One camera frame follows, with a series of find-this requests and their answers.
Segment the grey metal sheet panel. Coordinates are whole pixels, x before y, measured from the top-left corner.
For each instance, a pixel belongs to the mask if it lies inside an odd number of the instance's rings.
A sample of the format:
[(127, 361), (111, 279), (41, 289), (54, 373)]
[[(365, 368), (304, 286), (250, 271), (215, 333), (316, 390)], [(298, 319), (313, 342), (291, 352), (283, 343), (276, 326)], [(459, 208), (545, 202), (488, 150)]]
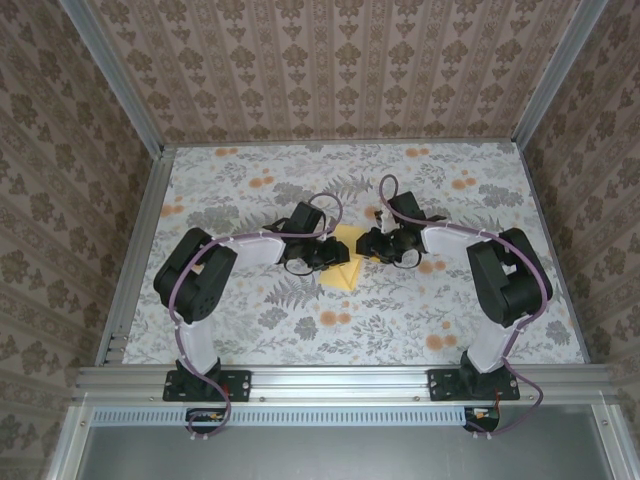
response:
[(533, 423), (492, 440), (460, 428), (175, 427), (93, 430), (78, 480), (613, 480), (591, 423)]

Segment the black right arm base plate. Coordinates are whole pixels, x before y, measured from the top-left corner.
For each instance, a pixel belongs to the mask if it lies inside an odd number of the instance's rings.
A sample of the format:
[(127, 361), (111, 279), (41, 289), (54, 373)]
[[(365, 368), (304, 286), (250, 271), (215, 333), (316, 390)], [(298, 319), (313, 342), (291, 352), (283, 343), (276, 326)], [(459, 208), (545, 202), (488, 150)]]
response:
[(519, 400), (518, 382), (505, 368), (477, 373), (460, 368), (432, 369), (427, 373), (432, 401)]

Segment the wide aluminium frame beam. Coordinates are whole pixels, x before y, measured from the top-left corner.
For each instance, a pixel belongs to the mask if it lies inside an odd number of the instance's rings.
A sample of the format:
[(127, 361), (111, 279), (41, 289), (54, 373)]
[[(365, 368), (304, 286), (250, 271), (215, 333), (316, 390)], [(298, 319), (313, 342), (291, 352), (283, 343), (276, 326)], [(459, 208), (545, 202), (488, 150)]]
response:
[[(115, 364), (79, 372), (71, 402), (160, 406), (172, 365)], [(249, 366), (249, 403), (274, 406), (425, 405), (428, 366)], [(543, 404), (616, 404), (605, 366), (517, 365), (515, 371), (543, 391)]]

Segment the aluminium frame post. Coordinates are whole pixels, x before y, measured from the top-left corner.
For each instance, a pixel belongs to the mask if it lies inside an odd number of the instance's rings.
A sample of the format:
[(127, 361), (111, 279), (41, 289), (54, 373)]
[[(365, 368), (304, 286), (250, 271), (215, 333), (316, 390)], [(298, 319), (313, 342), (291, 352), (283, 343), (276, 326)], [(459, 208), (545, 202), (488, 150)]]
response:
[(549, 109), (608, 0), (581, 0), (514, 130), (511, 140), (523, 151)]
[(106, 29), (92, 11), (89, 0), (60, 0), (96, 65), (127, 114), (132, 126), (153, 160), (162, 156), (164, 141), (143, 100), (128, 74), (125, 62)]

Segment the aluminium frame rail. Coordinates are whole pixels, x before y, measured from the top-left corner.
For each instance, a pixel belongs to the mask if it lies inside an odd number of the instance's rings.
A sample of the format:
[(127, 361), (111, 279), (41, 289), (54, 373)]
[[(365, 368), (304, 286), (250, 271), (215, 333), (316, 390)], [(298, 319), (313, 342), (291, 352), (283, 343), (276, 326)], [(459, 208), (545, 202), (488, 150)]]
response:
[(175, 155), (175, 147), (165, 147), (161, 155), (152, 162), (150, 176), (97, 351), (96, 367), (121, 364), (124, 359), (155, 231), (169, 187)]
[(62, 424), (46, 480), (76, 480), (95, 408), (71, 406)]
[(593, 405), (592, 412), (614, 480), (640, 480), (640, 458), (619, 405)]

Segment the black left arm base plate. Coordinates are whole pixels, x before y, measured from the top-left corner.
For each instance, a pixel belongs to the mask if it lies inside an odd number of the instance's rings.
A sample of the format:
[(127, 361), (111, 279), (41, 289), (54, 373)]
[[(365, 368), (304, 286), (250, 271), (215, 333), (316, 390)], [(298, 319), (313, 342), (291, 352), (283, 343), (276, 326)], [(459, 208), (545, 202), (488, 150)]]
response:
[[(248, 402), (252, 387), (249, 370), (222, 370), (216, 383), (231, 402)], [(223, 402), (223, 396), (208, 382), (188, 371), (167, 373), (162, 399), (165, 402)]]

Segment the floral patterned table cover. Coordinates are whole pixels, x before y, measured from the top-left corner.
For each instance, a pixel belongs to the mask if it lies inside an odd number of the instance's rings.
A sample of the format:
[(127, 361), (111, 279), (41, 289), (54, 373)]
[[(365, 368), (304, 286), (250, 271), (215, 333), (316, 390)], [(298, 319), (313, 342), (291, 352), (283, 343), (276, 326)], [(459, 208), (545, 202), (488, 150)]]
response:
[[(129, 330), (128, 364), (170, 364), (173, 324), (153, 279), (186, 231), (253, 232), (311, 200), (370, 229), (381, 195), (412, 192), (427, 215), (499, 232), (522, 229), (553, 284), (545, 314), (510, 361), (588, 359), (517, 147), (510, 142), (182, 147), (172, 152), (147, 269)], [(463, 262), (428, 255), (407, 269), (360, 265), (351, 290), (278, 266), (235, 271), (211, 321), (225, 364), (422, 365), (459, 360), (484, 315)]]

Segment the black connector box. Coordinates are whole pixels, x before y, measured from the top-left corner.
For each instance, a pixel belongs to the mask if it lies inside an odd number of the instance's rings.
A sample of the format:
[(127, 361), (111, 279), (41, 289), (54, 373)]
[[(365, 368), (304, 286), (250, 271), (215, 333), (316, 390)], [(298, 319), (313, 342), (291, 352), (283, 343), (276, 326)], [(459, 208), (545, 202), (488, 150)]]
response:
[(185, 413), (185, 427), (197, 435), (213, 434), (226, 417), (225, 408), (190, 408)]
[(498, 427), (500, 413), (497, 407), (466, 407), (464, 429), (471, 433), (491, 433)]

